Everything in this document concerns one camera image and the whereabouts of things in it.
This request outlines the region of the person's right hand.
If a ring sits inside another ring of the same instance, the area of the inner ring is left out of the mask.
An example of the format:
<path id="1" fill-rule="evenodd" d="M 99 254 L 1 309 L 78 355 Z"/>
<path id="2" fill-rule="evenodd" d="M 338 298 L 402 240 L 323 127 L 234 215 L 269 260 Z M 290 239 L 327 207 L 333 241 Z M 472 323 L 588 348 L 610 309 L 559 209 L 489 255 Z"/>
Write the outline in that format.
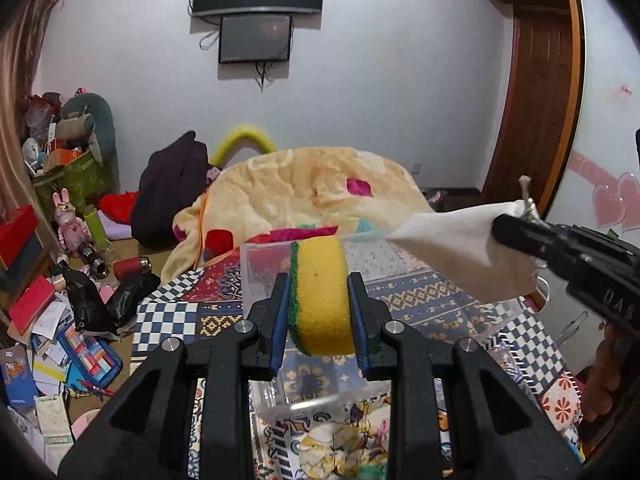
<path id="1" fill-rule="evenodd" d="M 622 368 L 631 348 L 628 334 L 613 323 L 605 327 L 582 392 L 582 416 L 594 422 L 612 410 L 613 396 L 620 388 Z"/>

